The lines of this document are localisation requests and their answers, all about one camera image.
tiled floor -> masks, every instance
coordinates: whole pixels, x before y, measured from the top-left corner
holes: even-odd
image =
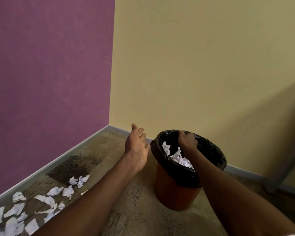
[[[27,197],[25,211],[29,215],[25,225],[36,218],[38,225],[42,226],[43,218],[46,217],[45,214],[34,213],[48,209],[48,205],[34,199],[34,196],[46,195],[55,186],[68,186],[67,182],[72,176],[77,178],[89,174],[90,178],[82,188],[74,187],[75,193],[71,200],[61,195],[54,197],[57,203],[64,201],[66,207],[69,206],[81,197],[81,192],[96,184],[118,161],[124,151],[125,140],[126,137],[119,133],[103,132],[82,151],[75,153],[48,174],[37,178],[35,183],[23,190],[23,194]],[[226,235],[204,191],[200,192],[187,210],[173,211],[163,206],[156,198],[153,189],[156,166],[157,161],[152,154],[149,154],[144,169],[134,177],[114,206],[102,235]],[[238,176],[233,177],[266,198],[295,223],[294,195],[285,192],[269,195],[262,189],[260,183]],[[13,206],[13,203],[7,202],[5,205],[4,213]],[[6,220],[0,224],[1,228],[4,228],[5,222]]]

yellow wall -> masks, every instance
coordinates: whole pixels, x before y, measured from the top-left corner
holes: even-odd
[[[116,0],[109,122],[267,175],[295,139],[295,0]]]

person's left hand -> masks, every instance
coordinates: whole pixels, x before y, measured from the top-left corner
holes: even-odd
[[[131,125],[132,131],[126,140],[125,155],[134,160],[136,171],[139,172],[147,162],[147,153],[150,144],[146,146],[146,134],[143,128],[138,129],[135,124]]]

black plastic liner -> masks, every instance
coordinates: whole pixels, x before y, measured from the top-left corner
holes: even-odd
[[[205,139],[197,134],[194,134],[195,139],[198,141],[198,150],[215,166],[224,170],[226,167],[226,158],[222,151],[208,139]],[[167,130],[162,131],[157,137],[151,142],[151,150],[158,161],[158,163],[164,168],[164,170],[181,186],[188,188],[199,188],[201,187],[199,178],[194,169],[185,167],[175,161],[169,156],[172,156],[177,152],[179,130]],[[170,145],[170,155],[167,156],[162,144],[166,142]],[[184,157],[184,152],[181,149],[181,156]]]

waste bin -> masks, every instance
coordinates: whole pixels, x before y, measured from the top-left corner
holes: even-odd
[[[226,158],[222,151],[208,139],[194,134],[198,141],[198,150],[215,166],[224,170]],[[201,190],[199,178],[194,169],[185,167],[170,156],[177,152],[179,130],[162,131],[151,142],[151,151],[158,161],[155,192],[159,201],[172,210],[187,209]],[[170,155],[167,156],[162,144],[170,145]]]

